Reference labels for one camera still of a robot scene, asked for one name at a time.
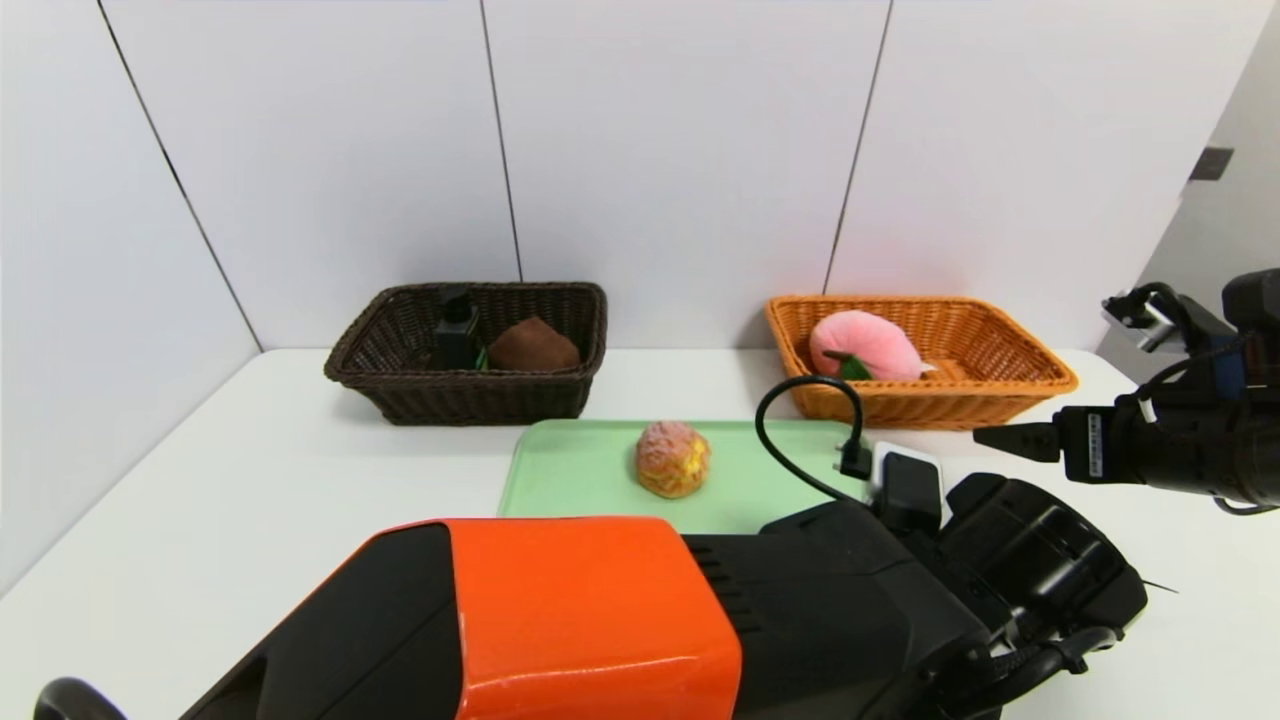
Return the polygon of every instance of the bread roll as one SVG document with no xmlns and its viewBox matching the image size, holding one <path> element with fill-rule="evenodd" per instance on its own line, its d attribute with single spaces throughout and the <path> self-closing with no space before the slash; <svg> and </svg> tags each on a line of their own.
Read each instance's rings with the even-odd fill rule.
<svg viewBox="0 0 1280 720">
<path fill-rule="evenodd" d="M 636 442 L 636 477 L 662 497 L 677 498 L 703 487 L 710 470 L 712 446 L 687 423 L 653 423 Z"/>
</svg>

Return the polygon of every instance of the black handle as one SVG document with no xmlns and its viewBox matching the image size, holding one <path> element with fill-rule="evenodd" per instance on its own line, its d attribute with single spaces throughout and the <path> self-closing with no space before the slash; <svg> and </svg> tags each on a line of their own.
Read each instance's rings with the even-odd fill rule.
<svg viewBox="0 0 1280 720">
<path fill-rule="evenodd" d="M 128 720 L 84 680 L 59 678 L 40 691 L 35 720 Z"/>
</svg>

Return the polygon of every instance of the orange wicker basket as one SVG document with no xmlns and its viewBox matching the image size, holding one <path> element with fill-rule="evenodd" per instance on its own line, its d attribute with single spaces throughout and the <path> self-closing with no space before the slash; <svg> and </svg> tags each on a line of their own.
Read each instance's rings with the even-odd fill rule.
<svg viewBox="0 0 1280 720">
<path fill-rule="evenodd" d="M 814 373 L 809 334 L 841 310 L 865 310 L 897 323 L 925 363 L 937 368 L 913 382 L 859 380 L 864 419 L 874 428 L 964 430 L 1000 425 L 1055 395 L 1075 389 L 1070 368 L 998 307 L 968 297 L 792 295 L 774 297 L 765 314 L 788 377 Z M 806 418 L 850 421 L 840 391 L 791 391 Z"/>
</svg>

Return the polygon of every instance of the black bottle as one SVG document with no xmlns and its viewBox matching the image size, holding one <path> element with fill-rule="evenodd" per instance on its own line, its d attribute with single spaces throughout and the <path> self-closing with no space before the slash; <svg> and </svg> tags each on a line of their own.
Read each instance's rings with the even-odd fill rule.
<svg viewBox="0 0 1280 720">
<path fill-rule="evenodd" d="M 433 370 L 484 369 L 485 352 L 476 337 L 480 313 L 471 302 L 471 293 L 462 287 L 440 291 L 444 311 L 435 325 Z"/>
</svg>

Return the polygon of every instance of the brown wicker basket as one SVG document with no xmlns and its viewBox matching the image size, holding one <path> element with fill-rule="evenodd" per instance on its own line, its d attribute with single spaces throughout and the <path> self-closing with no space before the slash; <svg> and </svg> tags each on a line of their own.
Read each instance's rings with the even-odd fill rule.
<svg viewBox="0 0 1280 720">
<path fill-rule="evenodd" d="M 865 423 L 877 428 L 963 430 L 1000 425 L 1055 395 L 1075 389 L 1075 374 L 1000 309 L 966 297 L 795 295 L 767 306 L 769 327 L 788 377 L 814 373 L 809 334 L 841 310 L 865 310 L 897 323 L 925 363 L 937 368 L 913 382 L 852 383 Z M 849 421 L 840 391 L 797 387 L 792 398 L 806 418 Z"/>
<path fill-rule="evenodd" d="M 516 323 L 540 316 L 570 338 L 582 364 L 553 373 L 428 370 L 440 291 L 463 286 L 492 345 Z M 365 397 L 397 425 L 524 425 L 577 418 L 604 360 L 607 302 L 593 283 L 431 283 L 378 295 L 329 354 L 324 373 Z"/>
</svg>

